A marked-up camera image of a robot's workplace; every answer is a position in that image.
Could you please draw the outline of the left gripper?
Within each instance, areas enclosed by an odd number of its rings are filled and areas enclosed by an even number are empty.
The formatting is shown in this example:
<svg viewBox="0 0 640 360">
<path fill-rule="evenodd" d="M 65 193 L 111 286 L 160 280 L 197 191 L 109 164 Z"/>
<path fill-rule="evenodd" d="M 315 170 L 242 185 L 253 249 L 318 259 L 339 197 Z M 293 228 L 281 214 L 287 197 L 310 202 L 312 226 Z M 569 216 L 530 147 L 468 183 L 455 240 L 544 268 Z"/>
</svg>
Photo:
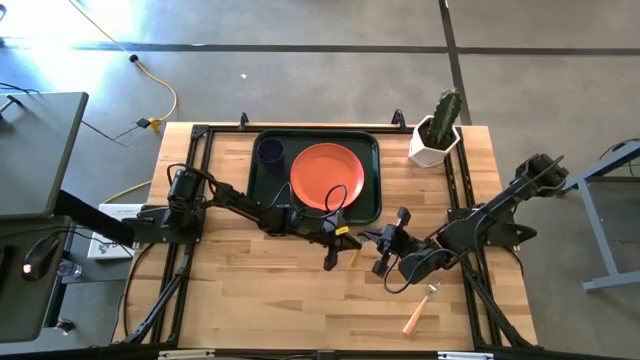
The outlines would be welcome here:
<svg viewBox="0 0 640 360">
<path fill-rule="evenodd" d="M 362 246 L 361 241 L 349 233 L 341 210 L 322 219 L 303 217 L 298 236 L 327 249 L 323 262 L 325 271 L 331 271 L 337 265 L 339 252 Z"/>
</svg>

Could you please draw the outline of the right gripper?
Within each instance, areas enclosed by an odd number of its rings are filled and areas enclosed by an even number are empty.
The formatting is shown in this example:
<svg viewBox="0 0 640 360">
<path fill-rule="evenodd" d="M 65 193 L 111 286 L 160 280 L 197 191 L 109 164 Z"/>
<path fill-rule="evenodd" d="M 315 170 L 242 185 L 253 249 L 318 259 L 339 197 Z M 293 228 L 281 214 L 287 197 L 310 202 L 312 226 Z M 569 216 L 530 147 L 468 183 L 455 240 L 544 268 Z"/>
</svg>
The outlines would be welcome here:
<svg viewBox="0 0 640 360">
<path fill-rule="evenodd" d="M 409 235 L 404 229 L 411 219 L 410 211 L 405 207 L 400 207 L 397 218 L 396 224 L 387 224 L 382 229 L 365 229 L 357 233 L 357 236 L 363 238 L 364 242 L 374 243 L 376 250 L 382 255 L 372 267 L 372 272 L 378 277 L 383 277 L 390 269 L 388 262 L 392 255 L 402 259 L 426 248 L 424 241 Z"/>
</svg>

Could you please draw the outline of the spoon with wooden handle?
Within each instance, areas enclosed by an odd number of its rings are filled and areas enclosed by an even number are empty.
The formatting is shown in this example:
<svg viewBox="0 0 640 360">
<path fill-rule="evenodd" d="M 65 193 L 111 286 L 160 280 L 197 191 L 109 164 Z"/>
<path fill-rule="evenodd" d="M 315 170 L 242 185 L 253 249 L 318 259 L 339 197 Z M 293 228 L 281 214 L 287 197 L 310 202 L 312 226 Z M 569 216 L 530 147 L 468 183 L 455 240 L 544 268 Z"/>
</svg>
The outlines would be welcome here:
<svg viewBox="0 0 640 360">
<path fill-rule="evenodd" d="M 349 267 L 351 269 L 358 269 L 362 261 L 363 255 L 366 253 L 369 240 L 365 236 L 358 236 L 360 248 L 353 251 L 350 259 Z"/>
</svg>

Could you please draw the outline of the orange round plate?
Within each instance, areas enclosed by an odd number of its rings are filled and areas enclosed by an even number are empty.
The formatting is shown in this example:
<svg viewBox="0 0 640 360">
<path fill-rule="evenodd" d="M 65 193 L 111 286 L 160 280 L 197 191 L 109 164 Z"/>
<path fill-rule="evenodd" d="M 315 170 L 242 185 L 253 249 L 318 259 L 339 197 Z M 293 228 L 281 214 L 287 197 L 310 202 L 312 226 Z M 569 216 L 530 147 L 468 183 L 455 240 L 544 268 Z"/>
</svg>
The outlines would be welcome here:
<svg viewBox="0 0 640 360">
<path fill-rule="evenodd" d="M 362 193 L 364 182 L 361 161 L 354 152 L 336 143 L 307 147 L 290 170 L 294 194 L 303 204 L 319 209 L 349 206 Z"/>
</svg>

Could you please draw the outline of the fork with wooden handle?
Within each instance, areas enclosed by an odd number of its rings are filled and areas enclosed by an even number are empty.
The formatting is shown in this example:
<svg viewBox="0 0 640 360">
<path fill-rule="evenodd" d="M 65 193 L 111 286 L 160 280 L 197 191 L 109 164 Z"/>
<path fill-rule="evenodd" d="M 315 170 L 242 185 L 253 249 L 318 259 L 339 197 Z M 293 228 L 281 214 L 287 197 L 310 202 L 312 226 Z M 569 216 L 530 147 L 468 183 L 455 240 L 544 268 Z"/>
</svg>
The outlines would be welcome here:
<svg viewBox="0 0 640 360">
<path fill-rule="evenodd" d="M 425 295 L 422 298 L 421 302 L 419 303 L 419 305 L 416 307 L 416 309 L 414 310 L 414 312 L 412 313 L 411 317 L 409 318 L 409 320 L 407 321 L 407 323 L 405 324 L 402 332 L 404 335 L 411 335 L 419 321 L 419 318 L 421 317 L 424 307 L 426 305 L 426 303 L 428 302 L 429 298 L 431 295 L 435 294 L 439 287 L 441 285 L 441 280 L 440 279 L 436 279 L 433 280 L 426 289 Z"/>
</svg>

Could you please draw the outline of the dark purple cup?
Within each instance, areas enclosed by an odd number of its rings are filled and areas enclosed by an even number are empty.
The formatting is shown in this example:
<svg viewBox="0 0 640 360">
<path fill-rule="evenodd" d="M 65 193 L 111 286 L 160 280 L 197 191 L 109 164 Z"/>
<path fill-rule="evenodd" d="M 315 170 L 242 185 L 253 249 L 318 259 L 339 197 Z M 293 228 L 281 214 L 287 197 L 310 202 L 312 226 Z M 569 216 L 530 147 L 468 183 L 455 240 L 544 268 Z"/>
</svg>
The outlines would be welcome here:
<svg viewBox="0 0 640 360">
<path fill-rule="evenodd" d="M 272 174 L 282 174 L 284 172 L 284 153 L 284 145 L 278 139 L 265 139 L 257 146 L 259 160 L 265 169 Z"/>
</svg>

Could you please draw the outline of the dark green tray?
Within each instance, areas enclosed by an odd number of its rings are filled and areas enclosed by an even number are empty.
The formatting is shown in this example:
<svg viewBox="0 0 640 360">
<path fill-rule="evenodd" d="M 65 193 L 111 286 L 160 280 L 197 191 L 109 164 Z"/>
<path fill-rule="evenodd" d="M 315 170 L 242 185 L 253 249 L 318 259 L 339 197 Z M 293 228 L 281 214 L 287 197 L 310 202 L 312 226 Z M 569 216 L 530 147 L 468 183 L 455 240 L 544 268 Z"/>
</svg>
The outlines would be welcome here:
<svg viewBox="0 0 640 360">
<path fill-rule="evenodd" d="M 269 139 L 278 140 L 284 146 L 284 171 L 280 174 L 270 173 L 258 155 L 259 144 Z M 325 142 L 346 147 L 363 166 L 363 189 L 352 204 L 345 205 L 346 222 L 350 225 L 374 222 L 382 211 L 380 147 L 377 139 L 367 132 L 303 129 L 267 129 L 261 132 L 253 144 L 246 195 L 269 205 L 280 188 L 290 180 L 290 168 L 295 158 L 309 146 Z"/>
</svg>

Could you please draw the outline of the white hexagonal plant pot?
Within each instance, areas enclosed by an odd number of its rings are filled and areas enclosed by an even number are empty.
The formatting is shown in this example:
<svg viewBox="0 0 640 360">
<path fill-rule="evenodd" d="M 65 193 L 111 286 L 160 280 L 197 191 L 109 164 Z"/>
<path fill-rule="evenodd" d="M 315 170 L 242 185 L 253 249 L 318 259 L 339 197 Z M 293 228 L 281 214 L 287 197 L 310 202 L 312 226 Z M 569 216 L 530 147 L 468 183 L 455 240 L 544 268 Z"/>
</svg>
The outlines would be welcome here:
<svg viewBox="0 0 640 360">
<path fill-rule="evenodd" d="M 422 168 L 438 165 L 444 161 L 444 158 L 454 149 L 460 141 L 460 135 L 455 126 L 451 127 L 452 139 L 445 142 L 446 147 L 441 149 L 426 146 L 419 134 L 421 128 L 428 127 L 432 115 L 425 116 L 414 128 L 412 138 L 409 143 L 408 158 Z"/>
</svg>

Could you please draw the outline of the green cactus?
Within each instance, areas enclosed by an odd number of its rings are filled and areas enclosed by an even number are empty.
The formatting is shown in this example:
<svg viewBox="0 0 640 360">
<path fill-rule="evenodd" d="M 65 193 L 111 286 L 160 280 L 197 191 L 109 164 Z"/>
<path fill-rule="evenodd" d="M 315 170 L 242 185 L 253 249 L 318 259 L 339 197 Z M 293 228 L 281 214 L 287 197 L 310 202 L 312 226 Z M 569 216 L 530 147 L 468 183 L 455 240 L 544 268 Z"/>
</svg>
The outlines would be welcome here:
<svg viewBox="0 0 640 360">
<path fill-rule="evenodd" d="M 457 89 L 447 89 L 442 92 L 427 130 L 426 139 L 429 143 L 442 145 L 450 137 L 462 103 L 462 95 Z"/>
</svg>

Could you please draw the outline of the grey metal table stand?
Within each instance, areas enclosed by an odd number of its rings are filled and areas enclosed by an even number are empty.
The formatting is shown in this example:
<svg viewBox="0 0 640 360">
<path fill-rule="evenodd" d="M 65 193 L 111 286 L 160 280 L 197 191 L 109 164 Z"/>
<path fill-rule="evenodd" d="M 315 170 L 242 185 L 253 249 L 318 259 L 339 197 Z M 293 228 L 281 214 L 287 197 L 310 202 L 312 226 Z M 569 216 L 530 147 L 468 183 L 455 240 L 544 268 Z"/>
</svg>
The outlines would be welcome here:
<svg viewBox="0 0 640 360">
<path fill-rule="evenodd" d="M 640 158 L 640 139 L 612 145 L 587 170 L 572 175 L 558 193 L 577 191 L 582 199 L 607 274 L 582 283 L 585 292 L 640 284 L 640 270 L 623 271 L 616 263 L 614 243 L 640 245 L 640 172 L 611 173 Z"/>
</svg>

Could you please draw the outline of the white box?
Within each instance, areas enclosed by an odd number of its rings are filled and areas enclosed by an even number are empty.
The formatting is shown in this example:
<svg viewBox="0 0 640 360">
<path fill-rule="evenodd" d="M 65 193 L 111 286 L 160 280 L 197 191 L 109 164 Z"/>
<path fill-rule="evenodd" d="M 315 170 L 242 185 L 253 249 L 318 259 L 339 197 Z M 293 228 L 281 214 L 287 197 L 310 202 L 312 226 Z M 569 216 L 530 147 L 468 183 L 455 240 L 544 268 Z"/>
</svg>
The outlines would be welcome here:
<svg viewBox="0 0 640 360">
<path fill-rule="evenodd" d="M 142 210 L 142 204 L 100 204 L 98 209 L 116 220 L 123 220 L 135 217 Z M 103 235 L 94 232 L 87 258 L 92 260 L 116 260 L 132 258 L 133 255 L 133 248 L 118 245 Z"/>
</svg>

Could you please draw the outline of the black slanted bar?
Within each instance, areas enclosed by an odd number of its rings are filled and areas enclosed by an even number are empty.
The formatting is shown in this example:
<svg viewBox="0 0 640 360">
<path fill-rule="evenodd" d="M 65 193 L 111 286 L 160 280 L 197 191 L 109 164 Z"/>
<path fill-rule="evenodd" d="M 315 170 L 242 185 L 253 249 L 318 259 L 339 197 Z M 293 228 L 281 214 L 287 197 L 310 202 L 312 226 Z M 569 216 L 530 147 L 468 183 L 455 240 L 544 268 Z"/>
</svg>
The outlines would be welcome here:
<svg viewBox="0 0 640 360">
<path fill-rule="evenodd" d="M 99 211 L 64 190 L 60 190 L 57 195 L 54 214 L 68 216 L 74 222 L 120 245 L 131 247 L 134 243 L 135 233 L 131 226 Z"/>
</svg>

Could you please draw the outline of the clear water bottle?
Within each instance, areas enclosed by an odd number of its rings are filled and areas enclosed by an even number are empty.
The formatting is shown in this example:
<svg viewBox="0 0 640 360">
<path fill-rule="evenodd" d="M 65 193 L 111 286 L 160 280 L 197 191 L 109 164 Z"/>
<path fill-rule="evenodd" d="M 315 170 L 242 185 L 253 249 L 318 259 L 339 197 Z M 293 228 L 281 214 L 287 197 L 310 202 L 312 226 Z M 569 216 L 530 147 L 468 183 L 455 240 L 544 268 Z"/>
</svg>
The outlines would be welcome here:
<svg viewBox="0 0 640 360">
<path fill-rule="evenodd" d="M 81 265 L 67 259 L 61 259 L 57 268 L 57 275 L 60 277 L 79 278 L 82 272 Z"/>
</svg>

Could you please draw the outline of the black device with light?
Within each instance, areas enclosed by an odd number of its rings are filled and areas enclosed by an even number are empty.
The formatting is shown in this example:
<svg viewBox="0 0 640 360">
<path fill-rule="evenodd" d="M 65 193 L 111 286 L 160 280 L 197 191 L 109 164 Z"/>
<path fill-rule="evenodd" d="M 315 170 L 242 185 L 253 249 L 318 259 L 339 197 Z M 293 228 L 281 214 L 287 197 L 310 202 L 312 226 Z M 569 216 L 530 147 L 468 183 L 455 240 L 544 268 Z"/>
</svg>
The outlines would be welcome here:
<svg viewBox="0 0 640 360">
<path fill-rule="evenodd" d="M 37 281 L 49 270 L 59 247 L 59 239 L 53 235 L 36 241 L 24 255 L 21 275 L 26 281 Z"/>
</svg>

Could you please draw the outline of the dark grey desk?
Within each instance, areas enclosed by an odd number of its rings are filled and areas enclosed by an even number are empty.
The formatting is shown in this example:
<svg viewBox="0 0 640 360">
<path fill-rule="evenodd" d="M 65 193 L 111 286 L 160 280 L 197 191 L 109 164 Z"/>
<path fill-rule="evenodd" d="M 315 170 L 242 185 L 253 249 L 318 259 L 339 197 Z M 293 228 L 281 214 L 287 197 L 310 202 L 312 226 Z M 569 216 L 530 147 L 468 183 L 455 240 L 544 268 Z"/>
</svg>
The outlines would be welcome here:
<svg viewBox="0 0 640 360">
<path fill-rule="evenodd" d="M 66 216 L 0 221 L 0 343 L 39 336 L 70 226 Z M 51 235 L 59 239 L 59 247 L 48 272 L 37 281 L 24 280 L 24 255 L 40 238 Z"/>
</svg>

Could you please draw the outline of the white metal bracket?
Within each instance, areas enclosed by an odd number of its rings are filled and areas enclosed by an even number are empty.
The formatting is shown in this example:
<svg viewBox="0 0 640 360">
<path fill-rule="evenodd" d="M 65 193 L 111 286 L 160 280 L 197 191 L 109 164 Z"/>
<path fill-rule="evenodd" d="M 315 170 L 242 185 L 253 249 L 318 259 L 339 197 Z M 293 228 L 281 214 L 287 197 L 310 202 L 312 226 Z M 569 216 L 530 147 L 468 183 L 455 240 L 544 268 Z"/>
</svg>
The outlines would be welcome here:
<svg viewBox="0 0 640 360">
<path fill-rule="evenodd" d="M 174 349 L 160 351 L 157 360 L 206 360 L 215 357 L 215 351 L 210 349 Z"/>
<path fill-rule="evenodd" d="M 492 353 L 439 351 L 438 360 L 495 360 Z"/>
</svg>

